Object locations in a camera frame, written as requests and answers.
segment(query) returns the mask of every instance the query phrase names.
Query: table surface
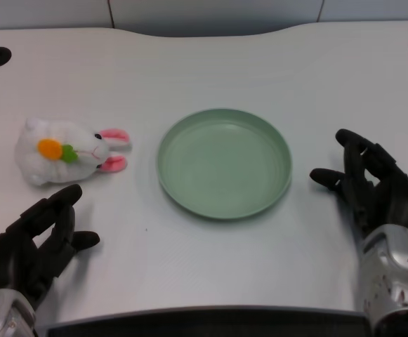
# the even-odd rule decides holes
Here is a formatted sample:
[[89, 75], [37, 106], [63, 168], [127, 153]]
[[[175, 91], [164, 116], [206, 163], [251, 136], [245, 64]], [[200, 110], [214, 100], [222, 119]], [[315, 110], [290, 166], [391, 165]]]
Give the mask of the table surface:
[[[115, 29], [0, 31], [0, 232], [60, 189], [28, 186], [13, 146], [28, 116], [131, 135], [127, 169], [81, 182], [80, 253], [39, 308], [39, 326], [189, 305], [353, 310], [357, 256], [334, 195], [310, 181], [343, 169], [349, 128], [408, 173], [408, 22], [317, 23], [249, 37], [170, 39]], [[231, 107], [286, 138], [293, 181], [268, 211], [233, 223], [198, 218], [162, 192], [155, 157], [176, 121]]]

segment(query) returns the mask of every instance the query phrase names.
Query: robotic hand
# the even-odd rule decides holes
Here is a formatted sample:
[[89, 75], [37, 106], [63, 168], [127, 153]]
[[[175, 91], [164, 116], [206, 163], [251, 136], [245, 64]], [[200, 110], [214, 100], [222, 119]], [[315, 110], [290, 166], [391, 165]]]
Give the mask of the robotic hand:
[[[0, 336], [36, 336], [34, 311], [73, 256], [99, 243], [94, 232], [74, 231], [74, 205], [82, 196], [71, 185], [42, 199], [0, 234]], [[50, 226], [39, 247], [32, 241]]]
[[[408, 337], [408, 177], [379, 145], [341, 129], [345, 173], [314, 169], [310, 177], [352, 209], [362, 233], [357, 306], [375, 336]], [[380, 182], [364, 176], [368, 170]]]

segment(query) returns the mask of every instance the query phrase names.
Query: green plate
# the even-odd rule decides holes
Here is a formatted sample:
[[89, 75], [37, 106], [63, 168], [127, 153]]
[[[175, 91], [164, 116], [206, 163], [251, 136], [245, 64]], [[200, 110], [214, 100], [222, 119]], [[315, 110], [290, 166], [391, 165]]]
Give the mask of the green plate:
[[291, 181], [291, 153], [282, 135], [247, 112], [212, 109], [174, 125], [159, 148], [166, 192], [201, 216], [235, 219], [276, 202]]

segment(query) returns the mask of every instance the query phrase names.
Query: wall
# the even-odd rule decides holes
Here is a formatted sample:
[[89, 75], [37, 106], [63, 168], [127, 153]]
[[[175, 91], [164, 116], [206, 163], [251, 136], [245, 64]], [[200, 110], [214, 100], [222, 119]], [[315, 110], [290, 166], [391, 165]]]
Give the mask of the wall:
[[188, 37], [344, 20], [408, 20], [408, 0], [0, 0], [0, 29], [115, 27]]

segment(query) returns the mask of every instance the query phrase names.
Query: plush toy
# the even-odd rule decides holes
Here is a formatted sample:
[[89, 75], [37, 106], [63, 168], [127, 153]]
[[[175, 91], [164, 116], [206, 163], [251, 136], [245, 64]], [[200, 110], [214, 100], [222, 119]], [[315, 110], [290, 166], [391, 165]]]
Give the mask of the plush toy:
[[29, 118], [16, 144], [15, 160], [33, 185], [66, 183], [95, 171], [124, 170], [126, 158], [110, 149], [128, 144], [127, 132], [117, 128], [95, 132], [71, 121]]

